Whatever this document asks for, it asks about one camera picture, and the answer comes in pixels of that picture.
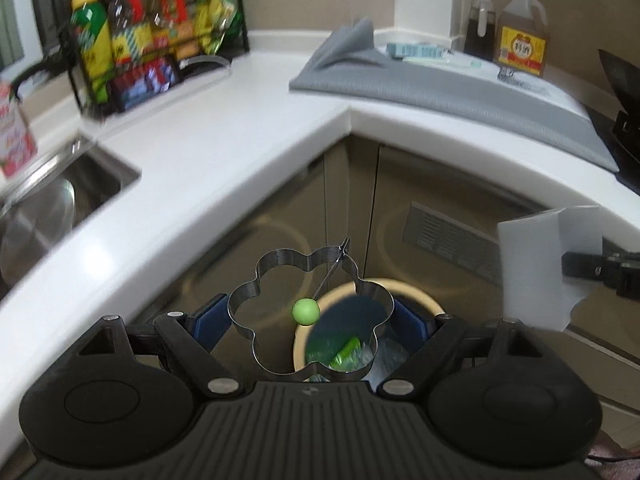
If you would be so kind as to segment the amber oil bottle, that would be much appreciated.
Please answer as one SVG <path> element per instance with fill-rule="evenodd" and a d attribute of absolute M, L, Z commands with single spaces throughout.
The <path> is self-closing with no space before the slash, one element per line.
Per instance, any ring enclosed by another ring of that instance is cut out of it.
<path fill-rule="evenodd" d="M 198 42 L 186 0 L 145 0 L 156 50 L 171 53 L 178 61 L 198 54 Z"/>

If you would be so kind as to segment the cream blue trash bin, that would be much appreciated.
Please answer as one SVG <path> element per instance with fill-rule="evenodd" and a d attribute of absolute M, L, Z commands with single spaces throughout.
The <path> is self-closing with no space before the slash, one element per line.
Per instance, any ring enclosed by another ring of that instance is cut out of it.
<path fill-rule="evenodd" d="M 415 301 L 434 317 L 444 309 L 422 289 L 391 278 L 375 278 L 396 301 Z M 410 354 L 399 343 L 392 329 L 392 319 L 375 300 L 356 294 L 354 283 L 335 287 L 317 300 L 318 321 L 311 326 L 299 326 L 293 342 L 293 363 L 296 370 L 318 361 L 329 365 L 338 350 L 352 337 L 362 343 L 361 364 L 373 362 L 366 381 L 378 384 L 386 375 L 408 359 Z"/>

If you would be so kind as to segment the dark soy sauce dispenser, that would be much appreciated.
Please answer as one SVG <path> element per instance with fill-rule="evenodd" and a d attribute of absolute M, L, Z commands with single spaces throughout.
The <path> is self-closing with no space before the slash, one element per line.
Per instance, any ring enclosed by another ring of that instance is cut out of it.
<path fill-rule="evenodd" d="M 491 62 L 494 57 L 496 11 L 492 0 L 472 0 L 463 52 Z"/>

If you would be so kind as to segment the green snack bag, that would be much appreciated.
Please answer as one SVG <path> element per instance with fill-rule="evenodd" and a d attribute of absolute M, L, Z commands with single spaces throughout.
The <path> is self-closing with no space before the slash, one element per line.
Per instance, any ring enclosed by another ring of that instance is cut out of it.
<path fill-rule="evenodd" d="M 352 372 L 361 367 L 362 343 L 357 337 L 352 337 L 341 350 L 330 359 L 329 368 L 338 372 Z"/>

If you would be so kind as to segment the grey counter mat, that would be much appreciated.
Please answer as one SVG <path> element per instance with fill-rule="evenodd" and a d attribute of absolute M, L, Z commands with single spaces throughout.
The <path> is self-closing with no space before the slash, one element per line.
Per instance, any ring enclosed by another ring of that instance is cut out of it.
<path fill-rule="evenodd" d="M 500 78 L 496 66 L 489 77 L 481 71 L 395 60 L 374 46 L 373 23 L 364 18 L 332 32 L 290 88 L 421 107 L 525 136 L 609 172 L 620 170 L 584 109 L 564 92 L 523 76 Z"/>

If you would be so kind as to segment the yellow green snack packet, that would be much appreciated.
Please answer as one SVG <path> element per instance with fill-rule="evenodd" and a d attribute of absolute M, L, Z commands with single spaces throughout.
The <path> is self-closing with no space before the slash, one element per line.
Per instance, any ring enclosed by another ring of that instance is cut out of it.
<path fill-rule="evenodd" d="M 232 0 L 196 0 L 193 26 L 201 51 L 215 55 L 240 36 L 241 12 Z"/>

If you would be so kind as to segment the red cap sauce bottle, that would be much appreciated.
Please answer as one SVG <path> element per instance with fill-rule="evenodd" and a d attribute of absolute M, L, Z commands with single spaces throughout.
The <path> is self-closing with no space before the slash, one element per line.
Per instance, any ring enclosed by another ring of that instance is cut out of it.
<path fill-rule="evenodd" d="M 153 50 L 142 0 L 106 0 L 106 3 L 115 65 L 140 63 Z"/>

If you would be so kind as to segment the teal sponge pack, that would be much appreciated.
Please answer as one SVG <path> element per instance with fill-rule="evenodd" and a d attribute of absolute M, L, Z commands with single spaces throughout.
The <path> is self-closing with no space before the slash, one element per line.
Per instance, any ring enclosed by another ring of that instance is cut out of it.
<path fill-rule="evenodd" d="M 386 52 L 391 58 L 424 58 L 424 60 L 443 60 L 449 50 L 437 44 L 386 44 Z"/>

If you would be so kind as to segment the stainless steel sink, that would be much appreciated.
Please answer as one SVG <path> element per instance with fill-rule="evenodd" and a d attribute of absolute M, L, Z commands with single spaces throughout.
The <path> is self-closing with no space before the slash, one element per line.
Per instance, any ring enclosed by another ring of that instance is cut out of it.
<path fill-rule="evenodd" d="M 1 295 L 139 178 L 139 170 L 81 134 L 30 164 L 1 191 Z"/>

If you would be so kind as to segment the pink dish soap bottle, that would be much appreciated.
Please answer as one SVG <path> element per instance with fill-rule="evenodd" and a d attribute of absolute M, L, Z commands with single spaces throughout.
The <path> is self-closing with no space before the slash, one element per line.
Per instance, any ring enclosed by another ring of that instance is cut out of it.
<path fill-rule="evenodd" d="M 10 178 L 35 157 L 38 148 L 12 87 L 5 81 L 1 83 L 0 98 L 0 164 L 2 174 Z"/>

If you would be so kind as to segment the black wok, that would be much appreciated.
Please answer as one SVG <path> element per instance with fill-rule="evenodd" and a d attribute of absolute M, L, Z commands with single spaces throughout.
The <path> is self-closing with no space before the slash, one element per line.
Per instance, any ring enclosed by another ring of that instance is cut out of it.
<path fill-rule="evenodd" d="M 639 117 L 640 70 L 631 62 L 599 49 L 599 58 L 606 79 L 624 111 L 631 117 Z"/>

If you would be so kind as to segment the cooking wine jug yellow label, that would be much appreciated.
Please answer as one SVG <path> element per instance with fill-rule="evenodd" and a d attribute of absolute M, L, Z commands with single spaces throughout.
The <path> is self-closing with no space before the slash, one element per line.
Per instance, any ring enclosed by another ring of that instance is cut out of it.
<path fill-rule="evenodd" d="M 539 0 L 511 0 L 502 10 L 494 61 L 510 70 L 541 77 L 547 62 L 549 22 Z"/>

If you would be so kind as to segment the green yellow sauce bottle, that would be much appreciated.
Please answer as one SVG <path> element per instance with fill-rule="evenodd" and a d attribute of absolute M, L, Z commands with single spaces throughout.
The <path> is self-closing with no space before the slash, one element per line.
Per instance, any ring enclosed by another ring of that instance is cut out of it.
<path fill-rule="evenodd" d="M 106 83 L 113 75 L 111 34 L 106 10 L 99 0 L 72 0 L 70 24 L 96 104 L 108 101 Z"/>

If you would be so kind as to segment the silver vent grille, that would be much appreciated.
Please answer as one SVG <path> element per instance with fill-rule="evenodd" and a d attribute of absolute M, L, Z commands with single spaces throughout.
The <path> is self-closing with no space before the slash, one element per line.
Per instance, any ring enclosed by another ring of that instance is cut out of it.
<path fill-rule="evenodd" d="M 498 240 L 446 214 L 412 202 L 402 240 L 489 283 L 502 285 Z"/>

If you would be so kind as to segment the smartphone showing video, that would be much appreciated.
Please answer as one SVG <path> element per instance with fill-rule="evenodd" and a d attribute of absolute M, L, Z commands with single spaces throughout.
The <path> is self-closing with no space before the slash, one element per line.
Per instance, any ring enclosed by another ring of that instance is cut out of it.
<path fill-rule="evenodd" d="M 117 75 L 108 82 L 108 95 L 116 112 L 123 113 L 169 91 L 183 81 L 175 59 L 161 56 Z"/>

